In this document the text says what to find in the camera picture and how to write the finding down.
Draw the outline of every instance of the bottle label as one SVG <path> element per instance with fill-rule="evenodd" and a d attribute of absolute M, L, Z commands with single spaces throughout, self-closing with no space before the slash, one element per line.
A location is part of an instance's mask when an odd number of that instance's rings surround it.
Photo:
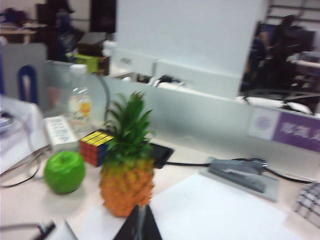
<path fill-rule="evenodd" d="M 85 125 L 89 122 L 91 112 L 91 100 L 84 100 L 83 96 L 72 96 L 69 100 L 70 123 Z"/>

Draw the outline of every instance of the grid pattern object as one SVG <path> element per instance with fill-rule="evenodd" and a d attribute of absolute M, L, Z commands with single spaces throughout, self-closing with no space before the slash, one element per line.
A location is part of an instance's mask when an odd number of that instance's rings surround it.
<path fill-rule="evenodd" d="M 304 187 L 297 199 L 295 212 L 320 228 L 320 183 Z"/>
<path fill-rule="evenodd" d="M 98 167 L 108 152 L 108 142 L 114 137 L 102 131 L 94 131 L 80 139 L 80 153 L 89 164 Z"/>

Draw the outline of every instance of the purple sign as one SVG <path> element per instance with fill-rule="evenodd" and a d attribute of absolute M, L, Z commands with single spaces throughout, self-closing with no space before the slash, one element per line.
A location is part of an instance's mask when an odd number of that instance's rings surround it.
<path fill-rule="evenodd" d="M 272 140 L 320 153 L 320 120 L 282 112 Z"/>

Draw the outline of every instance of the name plate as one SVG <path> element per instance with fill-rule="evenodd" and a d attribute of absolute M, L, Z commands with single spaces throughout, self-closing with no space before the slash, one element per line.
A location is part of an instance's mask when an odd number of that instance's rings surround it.
<path fill-rule="evenodd" d="M 320 153 L 320 119 L 257 107 L 248 135 Z"/>

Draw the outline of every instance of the bottle cap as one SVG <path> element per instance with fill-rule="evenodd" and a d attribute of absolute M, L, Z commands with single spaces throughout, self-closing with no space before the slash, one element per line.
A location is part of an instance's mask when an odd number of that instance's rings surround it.
<path fill-rule="evenodd" d="M 77 75 L 83 75 L 86 74 L 88 71 L 87 65 L 85 64 L 73 64 L 70 66 L 70 73 L 77 74 Z"/>

